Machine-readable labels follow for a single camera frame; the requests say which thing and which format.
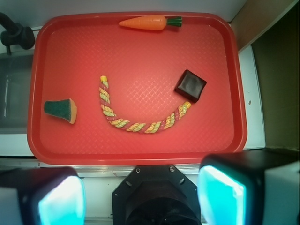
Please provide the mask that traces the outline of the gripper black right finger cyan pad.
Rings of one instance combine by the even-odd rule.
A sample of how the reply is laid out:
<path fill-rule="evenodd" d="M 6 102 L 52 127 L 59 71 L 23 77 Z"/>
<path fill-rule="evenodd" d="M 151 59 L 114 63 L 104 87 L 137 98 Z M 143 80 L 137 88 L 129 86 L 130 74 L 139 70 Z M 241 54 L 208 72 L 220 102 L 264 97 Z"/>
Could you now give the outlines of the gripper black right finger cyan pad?
<path fill-rule="evenodd" d="M 210 225 L 297 225 L 300 154 L 247 150 L 205 156 L 197 195 Z"/>

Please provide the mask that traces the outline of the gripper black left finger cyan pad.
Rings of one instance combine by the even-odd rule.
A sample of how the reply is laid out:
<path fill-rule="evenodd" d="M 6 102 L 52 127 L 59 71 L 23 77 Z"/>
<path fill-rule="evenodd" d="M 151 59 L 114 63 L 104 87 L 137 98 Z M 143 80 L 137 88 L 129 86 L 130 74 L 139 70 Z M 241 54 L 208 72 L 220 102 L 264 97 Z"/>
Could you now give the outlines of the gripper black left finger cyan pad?
<path fill-rule="evenodd" d="M 72 167 L 0 172 L 2 225 L 83 225 L 86 194 Z"/>

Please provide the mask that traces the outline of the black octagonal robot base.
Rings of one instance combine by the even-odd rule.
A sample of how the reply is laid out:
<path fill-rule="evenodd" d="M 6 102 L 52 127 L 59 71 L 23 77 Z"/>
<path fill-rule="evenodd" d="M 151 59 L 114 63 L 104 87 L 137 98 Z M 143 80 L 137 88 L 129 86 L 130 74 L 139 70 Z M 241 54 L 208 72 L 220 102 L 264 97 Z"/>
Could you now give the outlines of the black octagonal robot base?
<path fill-rule="evenodd" d="M 112 192 L 115 225 L 200 225 L 197 186 L 174 165 L 137 166 Z"/>

